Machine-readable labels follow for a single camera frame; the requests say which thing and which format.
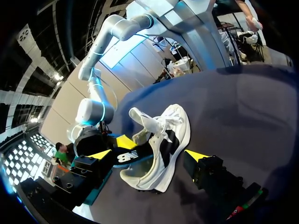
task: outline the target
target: green shirt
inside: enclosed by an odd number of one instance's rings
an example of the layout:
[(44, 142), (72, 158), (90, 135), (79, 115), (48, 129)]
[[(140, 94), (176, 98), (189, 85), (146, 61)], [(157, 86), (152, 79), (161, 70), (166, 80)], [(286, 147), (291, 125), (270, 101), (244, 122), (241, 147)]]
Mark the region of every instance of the green shirt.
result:
[(69, 161), (67, 159), (66, 153), (61, 153), (61, 152), (57, 151), (55, 153), (55, 157), (58, 158), (58, 159), (60, 159), (62, 162), (65, 162), (65, 163), (67, 163)]

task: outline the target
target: shoe sole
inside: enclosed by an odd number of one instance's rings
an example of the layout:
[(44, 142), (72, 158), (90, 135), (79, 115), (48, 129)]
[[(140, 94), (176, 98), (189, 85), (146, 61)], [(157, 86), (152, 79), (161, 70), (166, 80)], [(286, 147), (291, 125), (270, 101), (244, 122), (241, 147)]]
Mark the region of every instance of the shoe sole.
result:
[(173, 154), (167, 168), (159, 175), (158, 179), (154, 182), (153, 185), (155, 185), (155, 183), (157, 184), (154, 187), (155, 190), (158, 190), (161, 192), (165, 192), (167, 190), (167, 188), (169, 187), (170, 182), (172, 180), (172, 177), (174, 175), (178, 155), (189, 144), (191, 131), (190, 131), (190, 122), (189, 122), (187, 114), (186, 114), (186, 117), (187, 117), (187, 129), (186, 129), (185, 136), (182, 140), (182, 143), (179, 145), (179, 147)]

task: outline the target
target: ceiling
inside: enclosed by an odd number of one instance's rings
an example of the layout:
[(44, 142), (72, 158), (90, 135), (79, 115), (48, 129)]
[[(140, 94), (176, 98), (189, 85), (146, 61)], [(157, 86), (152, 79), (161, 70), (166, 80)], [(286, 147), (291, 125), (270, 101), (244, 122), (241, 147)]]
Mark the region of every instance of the ceiling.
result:
[(0, 36), (0, 142), (49, 108), (60, 90), (53, 74), (66, 80), (75, 68), (71, 58), (83, 60), (103, 21), (111, 14), (125, 16), (132, 1), (29, 0), (18, 1), (18, 7), (9, 1), (2, 14), (7, 35)]

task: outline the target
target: shoe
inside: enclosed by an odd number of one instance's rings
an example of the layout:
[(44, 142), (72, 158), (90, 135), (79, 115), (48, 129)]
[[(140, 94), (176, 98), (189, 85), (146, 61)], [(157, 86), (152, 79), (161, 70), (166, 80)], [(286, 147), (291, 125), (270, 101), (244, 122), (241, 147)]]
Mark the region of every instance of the shoe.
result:
[(161, 116), (151, 118), (137, 108), (132, 108), (130, 117), (144, 126), (134, 136), (135, 140), (149, 139), (153, 157), (130, 165), (120, 172), (121, 178), (137, 190), (157, 190), (165, 192), (172, 180), (175, 163), (180, 152), (189, 144), (190, 123), (184, 109), (170, 105)]

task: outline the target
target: shoe tongue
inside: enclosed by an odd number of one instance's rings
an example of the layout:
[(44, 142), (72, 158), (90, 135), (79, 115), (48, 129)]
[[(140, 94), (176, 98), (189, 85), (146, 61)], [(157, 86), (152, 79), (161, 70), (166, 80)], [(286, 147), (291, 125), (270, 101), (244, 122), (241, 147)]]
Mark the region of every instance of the shoe tongue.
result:
[(160, 131), (158, 122), (149, 115), (138, 110), (136, 107), (133, 107), (129, 111), (129, 116), (151, 133), (158, 133)]

